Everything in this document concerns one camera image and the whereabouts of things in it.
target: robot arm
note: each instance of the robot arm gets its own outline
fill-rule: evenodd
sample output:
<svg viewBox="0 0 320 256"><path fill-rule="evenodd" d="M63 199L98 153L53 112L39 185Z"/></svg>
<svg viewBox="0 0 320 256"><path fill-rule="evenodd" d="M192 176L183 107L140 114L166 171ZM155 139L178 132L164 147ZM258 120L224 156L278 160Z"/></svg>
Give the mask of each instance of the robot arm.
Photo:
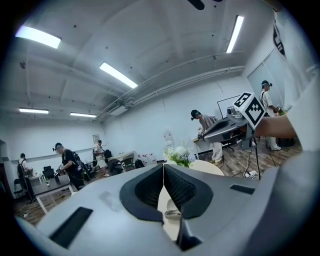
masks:
<svg viewBox="0 0 320 256"><path fill-rule="evenodd" d="M227 108L226 117L210 126L202 138L210 143L234 142L241 150L248 150L253 147L256 127L265 112L254 93L244 92L233 106ZM241 132L240 127L246 127L246 132Z"/></svg>

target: power strip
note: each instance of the power strip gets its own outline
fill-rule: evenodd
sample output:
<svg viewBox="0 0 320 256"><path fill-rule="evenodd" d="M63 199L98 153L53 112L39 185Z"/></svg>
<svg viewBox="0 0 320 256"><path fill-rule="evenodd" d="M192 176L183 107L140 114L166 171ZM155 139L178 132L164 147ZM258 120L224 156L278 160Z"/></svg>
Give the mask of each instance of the power strip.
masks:
<svg viewBox="0 0 320 256"><path fill-rule="evenodd" d="M256 175L258 175L258 173L257 173L257 171L256 170L252 170L252 171L250 171L249 173L245 173L244 174L244 177L246 177L246 178L253 178L254 176L256 176Z"/></svg>

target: wooden floor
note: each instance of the wooden floor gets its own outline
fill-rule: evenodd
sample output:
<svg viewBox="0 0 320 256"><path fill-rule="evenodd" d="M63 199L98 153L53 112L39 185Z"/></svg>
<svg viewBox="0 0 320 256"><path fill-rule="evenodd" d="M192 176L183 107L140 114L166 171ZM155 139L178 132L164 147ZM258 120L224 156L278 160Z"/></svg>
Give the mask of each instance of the wooden floor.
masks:
<svg viewBox="0 0 320 256"><path fill-rule="evenodd" d="M299 142L297 142L294 146L282 148L282 150L280 151L271 151L271 150L268 151L265 145L265 138L262 137L260 140L259 139L257 140L257 151L258 151L258 162L259 162L260 171L263 174L263 172L266 169L274 167L275 166L274 163L277 166L279 166L286 159L298 155L302 151L302 148ZM250 154L252 155L252 157L250 158L250 165L248 170L258 171L255 151L253 150L252 152L253 154L251 154L250 152L239 151L239 150L235 150L234 152L232 152L231 149L224 148L223 149L224 164L220 169L222 170L225 176L235 175L235 177L237 178L244 179L242 174L247 166L247 158L249 157ZM205 161L210 161L211 156L212 156L212 153L203 154L200 156L200 159ZM103 177L102 171L99 171L96 174L96 178L91 180L90 183L99 179L107 179ZM69 198L71 196L71 193L69 190L66 190L66 191L55 193L52 196L56 201L56 203L59 204L62 201ZM42 197L41 200L48 211L50 211L54 207L54 204L50 200L49 196ZM21 217L27 213L27 216L25 219L33 225L36 225L41 220L41 218L45 215L44 211L41 209L37 201L31 204L26 204L26 200L24 198L15 202L13 210L15 215L21 216Z"/></svg>

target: man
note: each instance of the man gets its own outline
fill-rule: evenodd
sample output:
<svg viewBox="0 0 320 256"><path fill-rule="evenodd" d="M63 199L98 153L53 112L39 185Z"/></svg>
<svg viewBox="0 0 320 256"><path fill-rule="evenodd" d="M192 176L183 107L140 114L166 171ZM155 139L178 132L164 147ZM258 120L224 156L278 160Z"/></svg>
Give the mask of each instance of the man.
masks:
<svg viewBox="0 0 320 256"><path fill-rule="evenodd" d="M61 143L55 144L55 150L61 154L62 158L62 167L60 168L62 171L66 171L69 176L70 182L75 186L75 188L79 191L82 189L84 184L84 179L79 170L77 170L76 160L74 154L70 149L62 146Z"/></svg>
<svg viewBox="0 0 320 256"><path fill-rule="evenodd" d="M26 198L29 203L35 199L34 191L32 189L30 180L28 178L29 175L32 175L33 168L28 167L26 161L26 155L24 153L20 154L20 159L18 160L18 177L20 181L21 188L23 189Z"/></svg>
<svg viewBox="0 0 320 256"><path fill-rule="evenodd" d="M262 91L260 94L260 102L264 106L268 116L275 117L275 113L278 113L280 110L272 104L270 95L268 93L268 91L270 90L270 86L272 86L272 83L269 83L267 80L264 80L261 84ZM272 151L281 150L281 147L279 147L276 143L275 137L267 137L267 140L268 146L271 148Z"/></svg>
<svg viewBox="0 0 320 256"><path fill-rule="evenodd" d="M24 153L20 154L20 159L19 159L18 163L20 165L22 165L25 176L27 176L28 174L32 175L32 172L34 169L31 167L28 167L27 161L26 161L26 155Z"/></svg>
<svg viewBox="0 0 320 256"><path fill-rule="evenodd" d="M216 121L212 116L208 116L206 114L201 114L198 110L194 109L191 111L191 116L193 119L199 120L199 123L202 125L201 134L212 126ZM212 162L216 166L222 165L222 145L219 142L210 143L210 148L213 150L212 154Z"/></svg>
<svg viewBox="0 0 320 256"><path fill-rule="evenodd" d="M103 150L101 143L102 143L102 141L99 139L98 143L94 147L95 158L97 160L97 164L102 169L103 176L109 177L110 174L108 174L106 171L107 164L106 164L106 160L105 160L105 156L104 156L105 151Z"/></svg>
<svg viewBox="0 0 320 256"><path fill-rule="evenodd" d="M290 109L285 115L263 117L256 127L257 136L272 136L277 138L294 138L298 136L304 151L320 149L318 115L306 114L306 109L320 109L320 76L319 57L308 37L297 21L277 0L264 0L274 10L273 41L276 51L283 56L290 76L295 83L285 88L285 101L290 97L287 94L294 90L295 98L286 103L284 109Z"/></svg>

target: fluorescent light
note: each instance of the fluorescent light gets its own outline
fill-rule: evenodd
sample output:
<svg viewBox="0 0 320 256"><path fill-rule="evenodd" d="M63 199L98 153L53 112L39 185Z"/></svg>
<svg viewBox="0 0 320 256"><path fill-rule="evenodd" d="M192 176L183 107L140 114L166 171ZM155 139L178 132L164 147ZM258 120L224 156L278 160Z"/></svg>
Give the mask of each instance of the fluorescent light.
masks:
<svg viewBox="0 0 320 256"><path fill-rule="evenodd" d="M121 74L118 70L114 69L112 66L108 65L105 62L100 66L100 69L104 72L107 72L116 79L119 79L121 82L125 83L127 86L130 86L131 88L136 88L138 86L136 83L132 82L128 77Z"/></svg>
<svg viewBox="0 0 320 256"><path fill-rule="evenodd" d="M95 118L96 117L95 114L81 114L81 113L74 113L74 112L71 112L70 116L85 117L85 118Z"/></svg>
<svg viewBox="0 0 320 256"><path fill-rule="evenodd" d="M15 36L17 38L30 39L56 49L61 41L58 37L28 26L20 27Z"/></svg>
<svg viewBox="0 0 320 256"><path fill-rule="evenodd" d="M233 50L233 48L235 46L235 43L237 41L237 38L239 36L239 32L240 32L240 29L241 29L241 26L242 26L243 22L244 22L244 17L242 17L242 16L237 16L236 17L235 25L234 25L232 36L231 36L231 40L230 40L230 43L228 45L228 49L226 50L227 54L232 52L232 50Z"/></svg>
<svg viewBox="0 0 320 256"><path fill-rule="evenodd" d="M37 113L37 114L49 114L48 110L45 109L34 109L34 108L19 108L20 112L23 113Z"/></svg>

